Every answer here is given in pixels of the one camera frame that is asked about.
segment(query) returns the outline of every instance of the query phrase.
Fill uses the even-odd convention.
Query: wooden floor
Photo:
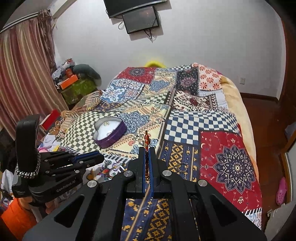
[[[276,192],[284,176],[280,150],[287,143],[284,130],[291,124],[280,104],[260,99],[243,98],[247,108],[256,145],[259,183],[262,192],[262,228],[266,227],[267,212],[278,208]]]

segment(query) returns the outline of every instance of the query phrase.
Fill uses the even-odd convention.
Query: wooden door frame
[[[292,176],[291,176],[291,169],[290,169],[290,163],[288,160],[287,153],[291,149],[291,147],[296,143],[296,131],[294,131],[293,135],[289,139],[288,143],[286,146],[281,150],[280,156],[282,159],[282,163],[284,166],[284,173],[285,173],[285,178],[286,178],[286,183],[287,183],[287,203],[291,202],[292,200],[292,195],[293,195],[293,186],[292,186]]]

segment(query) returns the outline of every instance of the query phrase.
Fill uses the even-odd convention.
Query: curtain rod
[[[17,25],[17,24],[23,22],[23,21],[26,21],[26,20],[28,20],[28,19],[31,19],[31,18],[34,18],[34,17],[37,17],[37,16],[38,16],[38,12],[34,12],[34,13],[28,14],[28,15],[26,15],[26,16],[24,16],[24,17],[21,17],[21,18],[19,18],[19,19],[17,19],[17,20],[14,20],[14,21],[12,21],[11,23],[6,24],[6,25],[2,28],[2,30],[0,31],[0,33],[2,33],[3,31],[5,31],[5,30],[7,30],[7,29],[9,29],[9,28],[11,28],[11,27],[13,27],[13,26],[15,26],[15,25]]]

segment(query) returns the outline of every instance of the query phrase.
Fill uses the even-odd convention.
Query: metal screw cap
[[[203,179],[200,179],[198,181],[198,185],[200,185],[201,187],[205,187],[207,185],[207,181],[206,180],[203,180]]]
[[[170,170],[164,170],[164,171],[163,171],[163,175],[164,175],[165,177],[169,177],[171,174],[172,174],[172,172],[171,172]]]
[[[127,170],[127,171],[125,171],[123,174],[124,174],[126,177],[130,177],[130,176],[133,174],[133,172],[130,171],[130,170]]]
[[[87,186],[90,188],[93,188],[97,185],[97,182],[95,180],[91,180],[87,183]]]

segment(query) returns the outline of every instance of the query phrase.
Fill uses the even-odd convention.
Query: checkered pattern
[[[137,100],[128,100],[127,102],[123,103],[120,107],[114,108],[113,111],[115,112],[126,112],[129,108],[134,108],[136,106],[140,106]]]
[[[172,89],[169,93],[168,93],[168,98],[166,99],[165,101],[165,104],[168,104],[168,105],[173,105],[173,102],[174,102],[174,97],[176,95],[176,89]]]
[[[121,164],[124,168],[127,167],[129,161],[131,160],[129,158],[122,157],[122,156],[116,156],[116,155],[113,155],[113,154],[107,154],[107,153],[101,153],[101,154],[104,155],[105,160],[113,160],[116,163]]]
[[[179,71],[186,71],[186,70],[189,70],[191,69],[191,65],[181,65],[181,66],[178,66],[178,67],[173,67],[173,68],[167,68],[165,69],[166,71],[176,71],[176,72],[179,72]]]
[[[160,94],[160,95],[156,95],[156,96],[152,96],[148,99],[139,99],[139,101],[143,104],[147,104],[147,103],[155,103],[155,104],[164,104],[165,100],[167,97],[167,93],[165,94]]]
[[[74,150],[72,147],[65,147],[65,151],[68,151],[69,153],[79,154],[78,151]]]
[[[236,118],[220,111],[180,112],[172,110],[165,130],[164,139],[198,145],[198,132],[229,131],[240,135]]]
[[[216,95],[211,95],[210,99],[211,99],[211,102],[212,102],[213,109],[214,110],[218,109],[219,106],[218,106]]]
[[[98,113],[90,111],[84,113],[69,127],[64,139],[61,141],[61,147],[70,147],[81,154],[100,150],[93,140],[94,123],[104,117],[117,115],[118,112]]]

